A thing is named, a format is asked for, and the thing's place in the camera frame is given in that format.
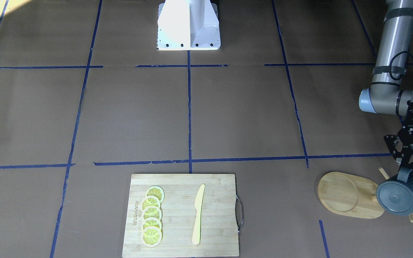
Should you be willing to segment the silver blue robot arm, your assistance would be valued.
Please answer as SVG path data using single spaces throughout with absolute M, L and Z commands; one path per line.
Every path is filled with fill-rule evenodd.
M 399 163 L 397 179 L 413 179 L 413 89 L 402 90 L 406 62 L 413 59 L 410 42 L 413 34 L 413 0 L 387 0 L 388 10 L 372 82 L 362 90 L 359 108 L 364 112 L 403 117 L 397 135 L 384 137 L 389 152 Z

